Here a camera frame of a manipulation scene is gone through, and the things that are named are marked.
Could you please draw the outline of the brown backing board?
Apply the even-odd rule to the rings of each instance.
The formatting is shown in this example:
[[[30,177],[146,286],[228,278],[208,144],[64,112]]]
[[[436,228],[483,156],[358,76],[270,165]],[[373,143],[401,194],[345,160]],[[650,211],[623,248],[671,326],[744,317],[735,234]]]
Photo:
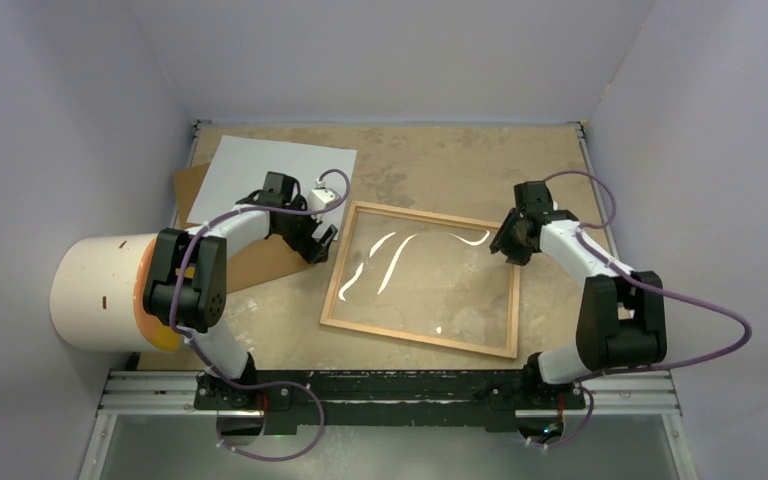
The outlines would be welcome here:
[[[206,176],[203,164],[173,174],[178,223],[190,227],[187,218]],[[258,240],[228,260],[227,292],[237,292],[255,285],[305,271],[312,267],[278,235]]]

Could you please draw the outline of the wooden picture frame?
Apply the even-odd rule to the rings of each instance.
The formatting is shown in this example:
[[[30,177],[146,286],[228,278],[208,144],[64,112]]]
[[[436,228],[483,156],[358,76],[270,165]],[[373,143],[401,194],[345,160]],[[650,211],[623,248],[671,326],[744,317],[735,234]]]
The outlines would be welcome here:
[[[320,322],[513,359],[520,271],[489,252],[484,220],[355,201]]]

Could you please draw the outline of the printed photo sheet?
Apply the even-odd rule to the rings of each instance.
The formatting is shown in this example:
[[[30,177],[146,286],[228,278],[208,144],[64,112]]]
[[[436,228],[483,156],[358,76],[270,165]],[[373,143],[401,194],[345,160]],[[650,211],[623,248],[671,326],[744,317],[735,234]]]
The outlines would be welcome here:
[[[190,224],[214,219],[260,189],[268,172],[295,178],[306,195],[327,170],[338,169],[350,176],[356,158],[355,150],[224,135],[194,205],[179,209],[181,219]]]

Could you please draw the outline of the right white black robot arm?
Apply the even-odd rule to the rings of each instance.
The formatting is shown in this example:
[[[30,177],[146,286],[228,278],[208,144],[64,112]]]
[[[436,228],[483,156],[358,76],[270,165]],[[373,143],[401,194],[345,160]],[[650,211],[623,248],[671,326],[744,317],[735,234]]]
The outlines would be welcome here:
[[[521,392],[536,407],[556,399],[561,386],[610,369],[648,367],[667,353],[660,277],[635,271],[593,242],[582,223],[554,202],[543,181],[513,188],[511,208],[490,243],[507,263],[527,265],[532,256],[550,257],[581,287],[574,340],[533,354],[524,367]]]

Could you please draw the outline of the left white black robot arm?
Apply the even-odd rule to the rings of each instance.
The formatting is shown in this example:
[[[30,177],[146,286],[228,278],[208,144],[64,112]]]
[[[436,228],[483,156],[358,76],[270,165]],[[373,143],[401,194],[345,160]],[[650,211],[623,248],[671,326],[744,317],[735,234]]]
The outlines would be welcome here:
[[[158,233],[142,308],[183,339],[208,375],[221,380],[219,395],[232,408],[252,405],[260,385],[252,355],[236,343],[223,318],[229,259],[278,236],[307,264],[325,262],[339,229],[318,229],[323,216],[341,207],[347,196],[327,186],[323,176],[303,191],[296,178],[269,171],[261,188],[218,217],[188,230]]]

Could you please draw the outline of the white cylinder orange lid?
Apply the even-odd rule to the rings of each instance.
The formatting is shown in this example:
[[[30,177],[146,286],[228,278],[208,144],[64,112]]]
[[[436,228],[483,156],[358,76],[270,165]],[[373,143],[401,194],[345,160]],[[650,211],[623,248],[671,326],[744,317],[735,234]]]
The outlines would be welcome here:
[[[142,303],[156,236],[94,237],[74,244],[56,271],[49,308],[68,344],[94,352],[175,352],[181,337]]]

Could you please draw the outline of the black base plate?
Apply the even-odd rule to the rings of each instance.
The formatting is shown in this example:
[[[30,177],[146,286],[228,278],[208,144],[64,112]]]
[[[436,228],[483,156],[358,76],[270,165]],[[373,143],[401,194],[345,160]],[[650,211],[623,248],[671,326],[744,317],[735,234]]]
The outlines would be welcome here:
[[[265,370],[259,388],[197,376],[194,407],[221,416],[262,412],[268,435],[300,426],[477,427],[539,434],[564,412],[585,410],[571,385],[530,390],[523,369]]]

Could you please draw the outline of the aluminium rail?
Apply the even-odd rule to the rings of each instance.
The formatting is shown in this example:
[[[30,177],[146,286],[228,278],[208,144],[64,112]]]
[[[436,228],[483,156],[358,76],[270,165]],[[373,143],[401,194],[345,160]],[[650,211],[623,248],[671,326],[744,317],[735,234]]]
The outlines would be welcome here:
[[[519,370],[263,370],[263,393],[209,385],[192,371],[116,371],[109,375],[99,409],[108,414],[215,414],[287,411],[309,404],[408,405],[467,403],[492,412],[551,415],[673,414],[680,410],[667,373],[599,377],[575,387],[527,390]]]

